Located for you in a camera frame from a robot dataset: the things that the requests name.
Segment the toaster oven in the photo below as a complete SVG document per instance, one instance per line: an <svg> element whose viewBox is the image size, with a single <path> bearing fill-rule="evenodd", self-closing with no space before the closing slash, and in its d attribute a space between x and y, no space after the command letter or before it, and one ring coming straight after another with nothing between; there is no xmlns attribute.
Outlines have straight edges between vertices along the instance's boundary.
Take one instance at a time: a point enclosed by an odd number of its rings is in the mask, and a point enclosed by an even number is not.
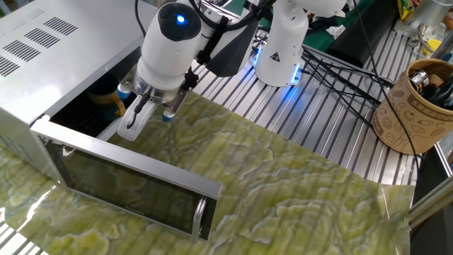
<svg viewBox="0 0 453 255"><path fill-rule="evenodd" d="M156 11L139 2L144 24ZM120 119L71 109L104 75L123 79L142 41L129 0L36 0L2 18L0 146L77 193L207 240L220 183L111 144Z"/></svg>

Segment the oven door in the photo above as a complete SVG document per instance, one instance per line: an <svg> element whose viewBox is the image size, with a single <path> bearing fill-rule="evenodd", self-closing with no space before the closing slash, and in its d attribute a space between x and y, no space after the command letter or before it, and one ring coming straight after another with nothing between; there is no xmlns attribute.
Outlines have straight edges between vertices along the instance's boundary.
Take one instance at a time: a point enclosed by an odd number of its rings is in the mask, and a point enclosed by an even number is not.
<svg viewBox="0 0 453 255"><path fill-rule="evenodd" d="M31 131L54 170L77 192L207 240L222 185L46 117Z"/></svg>

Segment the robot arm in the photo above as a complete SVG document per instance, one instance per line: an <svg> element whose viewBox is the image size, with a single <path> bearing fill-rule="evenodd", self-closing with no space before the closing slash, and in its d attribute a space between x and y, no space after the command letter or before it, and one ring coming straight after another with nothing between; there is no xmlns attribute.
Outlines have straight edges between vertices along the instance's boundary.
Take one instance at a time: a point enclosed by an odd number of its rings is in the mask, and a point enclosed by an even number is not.
<svg viewBox="0 0 453 255"><path fill-rule="evenodd" d="M345 4L346 0L277 1L268 41L253 61L256 76L271 86L299 84L300 67L304 66L302 43L309 28L305 10L330 17L341 11Z"/></svg>
<svg viewBox="0 0 453 255"><path fill-rule="evenodd" d="M259 13L274 2L251 0L251 5ZM304 9L333 16L344 7L345 2L278 0L274 5L273 28L262 52L265 56L261 57L267 61L258 60L256 66L258 78L272 79L277 74L277 77L284 77L283 81L287 81L289 76L294 76L302 54L298 51L308 29ZM181 89L181 85L194 59L219 77L237 74L247 62L246 56L259 23L256 14L248 9L244 9L242 17L239 23L232 23L209 9L201 12L195 0L178 0L163 5L144 39L132 88L138 96L123 117L118 134L127 140L137 139L161 104L173 106L165 108L165 117L174 116L187 94L188 87ZM266 83L274 85L275 81Z"/></svg>
<svg viewBox="0 0 453 255"><path fill-rule="evenodd" d="M250 18L245 10L247 24L231 23L214 11L200 15L194 5L194 0L167 3L153 18L131 88L137 98L118 129L126 140L137 139L159 105L172 104L165 108L165 118L176 114L188 90L181 85L194 59L219 77L235 75L245 65L259 18ZM221 25L212 28L208 23Z"/></svg>

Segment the brown pen holder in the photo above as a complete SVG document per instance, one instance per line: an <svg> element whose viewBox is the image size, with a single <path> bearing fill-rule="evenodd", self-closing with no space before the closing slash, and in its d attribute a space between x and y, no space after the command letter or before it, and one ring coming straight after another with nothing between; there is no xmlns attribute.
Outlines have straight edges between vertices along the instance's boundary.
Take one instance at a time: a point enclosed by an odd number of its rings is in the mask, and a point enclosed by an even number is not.
<svg viewBox="0 0 453 255"><path fill-rule="evenodd" d="M453 130L453 111L435 106L415 91L409 81L409 72L422 69L436 74L444 81L453 73L453 66L438 59L421 59L413 62L390 90L389 99L407 129L417 154L427 152L436 142ZM379 105L373 115L377 136L390 148L413 154L400 122L387 101Z"/></svg>

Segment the green marble pattern mat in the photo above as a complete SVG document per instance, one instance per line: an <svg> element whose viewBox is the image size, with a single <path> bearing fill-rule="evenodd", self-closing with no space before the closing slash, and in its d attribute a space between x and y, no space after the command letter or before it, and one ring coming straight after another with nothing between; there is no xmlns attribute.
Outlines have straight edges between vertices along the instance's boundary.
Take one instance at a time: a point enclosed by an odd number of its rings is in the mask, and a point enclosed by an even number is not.
<svg viewBox="0 0 453 255"><path fill-rule="evenodd" d="M0 221L53 254L409 254L411 186L384 186L191 93L110 142L221 182L208 242L58 186L0 148Z"/></svg>

